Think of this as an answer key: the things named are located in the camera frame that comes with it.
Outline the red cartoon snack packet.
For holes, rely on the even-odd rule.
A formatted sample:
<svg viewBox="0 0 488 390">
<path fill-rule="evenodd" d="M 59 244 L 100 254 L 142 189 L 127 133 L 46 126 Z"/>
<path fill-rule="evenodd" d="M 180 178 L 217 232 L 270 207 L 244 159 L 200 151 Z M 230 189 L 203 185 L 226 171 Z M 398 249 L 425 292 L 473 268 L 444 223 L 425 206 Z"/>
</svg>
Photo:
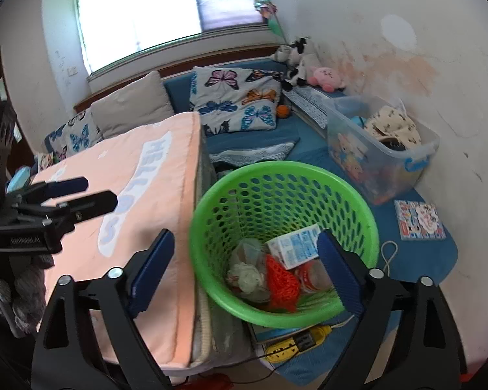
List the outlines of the red cartoon snack packet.
<svg viewBox="0 0 488 390">
<path fill-rule="evenodd" d="M 327 292 L 334 288 L 320 259 L 313 259 L 301 264 L 301 266 L 295 268 L 294 273 L 298 277 L 304 293 Z"/>
</svg>

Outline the red mesh net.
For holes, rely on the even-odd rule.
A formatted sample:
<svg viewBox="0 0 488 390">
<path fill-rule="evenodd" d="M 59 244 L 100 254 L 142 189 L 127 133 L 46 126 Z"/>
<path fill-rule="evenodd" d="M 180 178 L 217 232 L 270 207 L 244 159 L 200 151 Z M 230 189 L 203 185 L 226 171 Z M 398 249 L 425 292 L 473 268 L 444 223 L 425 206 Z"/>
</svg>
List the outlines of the red mesh net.
<svg viewBox="0 0 488 390">
<path fill-rule="evenodd" d="M 273 255 L 265 258 L 266 283 L 270 291 L 270 308 L 293 313 L 301 295 L 301 284 Z"/>
</svg>

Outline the blue white milk carton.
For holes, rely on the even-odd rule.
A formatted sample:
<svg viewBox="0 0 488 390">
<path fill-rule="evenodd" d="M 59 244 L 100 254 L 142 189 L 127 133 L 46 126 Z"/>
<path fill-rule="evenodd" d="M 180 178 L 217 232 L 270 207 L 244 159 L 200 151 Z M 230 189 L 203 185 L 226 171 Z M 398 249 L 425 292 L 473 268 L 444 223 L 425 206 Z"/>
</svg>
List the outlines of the blue white milk carton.
<svg viewBox="0 0 488 390">
<path fill-rule="evenodd" d="M 285 269 L 291 270 L 318 257 L 320 233 L 320 226 L 314 224 L 271 239 L 266 242 L 266 247 Z"/>
</svg>

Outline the clear plastic wrapper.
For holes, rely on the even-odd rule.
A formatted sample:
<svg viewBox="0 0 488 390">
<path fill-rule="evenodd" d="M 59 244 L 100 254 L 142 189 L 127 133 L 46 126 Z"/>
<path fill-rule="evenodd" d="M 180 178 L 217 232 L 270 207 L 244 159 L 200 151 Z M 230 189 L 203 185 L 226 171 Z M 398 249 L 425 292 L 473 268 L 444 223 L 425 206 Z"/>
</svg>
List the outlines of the clear plastic wrapper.
<svg viewBox="0 0 488 390">
<path fill-rule="evenodd" d="M 257 239 L 240 240 L 233 249 L 225 280 L 239 298 L 254 304 L 270 301 L 266 256 L 263 244 Z"/>
</svg>

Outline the butterfly pillow left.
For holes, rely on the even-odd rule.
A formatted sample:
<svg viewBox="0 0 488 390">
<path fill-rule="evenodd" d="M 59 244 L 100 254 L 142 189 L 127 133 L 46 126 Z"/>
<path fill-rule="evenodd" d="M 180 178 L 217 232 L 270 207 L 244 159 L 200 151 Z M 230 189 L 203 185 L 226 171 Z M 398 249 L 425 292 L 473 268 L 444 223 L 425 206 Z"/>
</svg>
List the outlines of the butterfly pillow left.
<svg viewBox="0 0 488 390">
<path fill-rule="evenodd" d="M 61 161 L 93 147 L 102 140 L 103 136 L 94 123 L 90 110 L 85 109 L 50 132 L 45 138 L 45 146 L 49 153 L 53 153 Z"/>
</svg>

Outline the butterfly pillow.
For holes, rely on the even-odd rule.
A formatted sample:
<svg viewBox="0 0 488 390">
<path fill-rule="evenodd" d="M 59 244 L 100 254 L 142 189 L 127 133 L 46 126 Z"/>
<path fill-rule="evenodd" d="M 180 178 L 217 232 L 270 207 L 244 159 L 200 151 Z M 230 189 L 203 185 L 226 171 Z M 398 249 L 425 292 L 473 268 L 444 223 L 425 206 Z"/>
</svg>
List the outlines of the butterfly pillow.
<svg viewBox="0 0 488 390">
<path fill-rule="evenodd" d="M 103 136 L 94 123 L 90 110 L 85 109 L 50 132 L 45 138 L 45 146 L 49 153 L 53 153 L 61 161 L 93 147 L 102 140 Z"/>
<path fill-rule="evenodd" d="M 193 68 L 189 102 L 206 137 L 275 129 L 282 78 L 260 69 Z"/>
</svg>

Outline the pink hello table blanket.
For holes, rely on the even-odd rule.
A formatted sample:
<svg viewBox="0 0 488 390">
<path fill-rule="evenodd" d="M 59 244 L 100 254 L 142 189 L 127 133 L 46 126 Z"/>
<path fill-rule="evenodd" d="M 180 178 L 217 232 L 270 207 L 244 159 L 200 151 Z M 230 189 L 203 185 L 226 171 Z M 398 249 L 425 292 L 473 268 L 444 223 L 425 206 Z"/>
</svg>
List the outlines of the pink hello table blanket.
<svg viewBox="0 0 488 390">
<path fill-rule="evenodd" d="M 34 178 L 36 182 L 83 176 L 88 193 L 111 190 L 118 197 L 114 212 L 80 223 L 66 235 L 62 251 L 45 274 L 52 292 L 57 280 L 101 277 L 122 267 L 132 254 L 147 249 L 161 230 L 173 233 L 174 255 L 149 308 L 135 324 L 163 367 L 190 362 L 196 311 L 196 283 L 188 254 L 201 146 L 200 117 L 175 114 L 160 123 L 106 139 Z"/>
</svg>

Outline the cartoon sticker book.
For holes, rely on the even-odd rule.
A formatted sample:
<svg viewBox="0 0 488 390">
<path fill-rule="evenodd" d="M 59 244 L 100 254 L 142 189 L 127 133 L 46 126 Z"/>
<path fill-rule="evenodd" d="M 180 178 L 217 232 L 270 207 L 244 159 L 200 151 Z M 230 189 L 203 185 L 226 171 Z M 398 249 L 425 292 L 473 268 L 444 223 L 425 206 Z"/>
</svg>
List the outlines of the cartoon sticker book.
<svg viewBox="0 0 488 390">
<path fill-rule="evenodd" d="M 402 241 L 442 241 L 446 231 L 435 205 L 422 201 L 394 201 Z"/>
</svg>

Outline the butterfly pillow right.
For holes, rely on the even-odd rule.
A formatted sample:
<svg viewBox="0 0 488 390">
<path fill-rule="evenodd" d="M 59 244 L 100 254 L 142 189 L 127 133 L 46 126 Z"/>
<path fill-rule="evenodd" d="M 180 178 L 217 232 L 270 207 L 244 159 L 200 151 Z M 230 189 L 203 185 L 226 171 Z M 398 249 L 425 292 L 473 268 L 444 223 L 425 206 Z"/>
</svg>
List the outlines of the butterfly pillow right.
<svg viewBox="0 0 488 390">
<path fill-rule="evenodd" d="M 206 137 L 275 129 L 282 78 L 260 69 L 193 68 L 189 102 Z"/>
</svg>

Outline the window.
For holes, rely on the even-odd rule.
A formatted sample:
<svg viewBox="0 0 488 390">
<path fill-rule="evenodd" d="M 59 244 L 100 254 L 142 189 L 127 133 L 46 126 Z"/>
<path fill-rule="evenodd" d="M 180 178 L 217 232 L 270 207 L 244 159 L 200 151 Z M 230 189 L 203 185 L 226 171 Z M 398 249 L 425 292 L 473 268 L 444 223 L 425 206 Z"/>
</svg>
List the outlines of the window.
<svg viewBox="0 0 488 390">
<path fill-rule="evenodd" d="M 75 0 L 75 11 L 89 73 L 152 47 L 262 21 L 254 0 Z"/>
</svg>

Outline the small orange ball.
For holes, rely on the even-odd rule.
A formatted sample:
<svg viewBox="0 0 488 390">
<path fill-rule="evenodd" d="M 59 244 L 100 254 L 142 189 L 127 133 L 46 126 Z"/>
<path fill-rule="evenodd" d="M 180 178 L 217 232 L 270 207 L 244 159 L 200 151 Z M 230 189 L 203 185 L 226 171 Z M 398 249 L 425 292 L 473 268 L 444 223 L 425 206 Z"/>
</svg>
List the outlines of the small orange ball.
<svg viewBox="0 0 488 390">
<path fill-rule="evenodd" d="M 278 105 L 276 115 L 279 119 L 286 119 L 291 115 L 291 108 L 287 105 Z"/>
</svg>

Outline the patterned cloth in box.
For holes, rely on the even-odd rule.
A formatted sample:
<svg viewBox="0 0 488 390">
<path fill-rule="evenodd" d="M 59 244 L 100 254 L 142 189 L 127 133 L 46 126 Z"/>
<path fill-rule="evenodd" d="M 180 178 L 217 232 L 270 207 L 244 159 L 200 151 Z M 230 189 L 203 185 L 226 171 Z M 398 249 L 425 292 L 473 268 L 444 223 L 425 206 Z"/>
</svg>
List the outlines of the patterned cloth in box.
<svg viewBox="0 0 488 390">
<path fill-rule="evenodd" d="M 391 150 L 410 150 L 421 145 L 416 123 L 406 113 L 388 105 L 370 116 L 364 129 Z"/>
</svg>

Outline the grey patterned folded cloth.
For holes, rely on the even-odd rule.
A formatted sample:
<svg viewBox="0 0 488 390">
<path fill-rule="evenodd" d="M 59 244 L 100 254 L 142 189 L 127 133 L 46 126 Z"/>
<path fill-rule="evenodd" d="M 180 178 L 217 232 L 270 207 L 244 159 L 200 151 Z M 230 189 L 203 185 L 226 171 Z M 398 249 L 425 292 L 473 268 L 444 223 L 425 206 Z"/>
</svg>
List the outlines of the grey patterned folded cloth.
<svg viewBox="0 0 488 390">
<path fill-rule="evenodd" d="M 327 129 L 328 112 L 334 106 L 329 95 L 312 87 L 295 87 L 291 91 L 284 91 L 284 97 L 320 129 Z"/>
</svg>

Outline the black white cow plush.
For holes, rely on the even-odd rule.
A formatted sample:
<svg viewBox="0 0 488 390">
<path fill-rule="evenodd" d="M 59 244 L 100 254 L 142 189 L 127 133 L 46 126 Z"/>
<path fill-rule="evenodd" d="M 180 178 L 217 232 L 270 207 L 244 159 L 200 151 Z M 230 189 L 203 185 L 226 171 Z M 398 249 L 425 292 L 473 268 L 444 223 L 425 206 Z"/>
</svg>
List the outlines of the black white cow plush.
<svg viewBox="0 0 488 390">
<path fill-rule="evenodd" d="M 322 67 L 316 45 L 309 37 L 300 37 L 291 44 L 279 46 L 270 59 L 287 66 L 281 81 L 282 89 L 287 92 L 295 86 L 305 86 L 313 70 Z"/>
</svg>

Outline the pink plush toy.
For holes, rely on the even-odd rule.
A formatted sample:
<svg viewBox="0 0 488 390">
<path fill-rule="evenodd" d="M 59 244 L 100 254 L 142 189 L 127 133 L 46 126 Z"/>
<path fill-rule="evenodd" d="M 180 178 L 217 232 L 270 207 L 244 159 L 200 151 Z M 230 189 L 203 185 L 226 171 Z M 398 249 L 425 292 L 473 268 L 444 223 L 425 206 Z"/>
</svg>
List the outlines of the pink plush toy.
<svg viewBox="0 0 488 390">
<path fill-rule="evenodd" d="M 330 67 L 312 67 L 310 75 L 307 77 L 307 83 L 311 86 L 320 87 L 326 93 L 334 93 L 346 88 L 346 84 L 339 73 Z"/>
</svg>

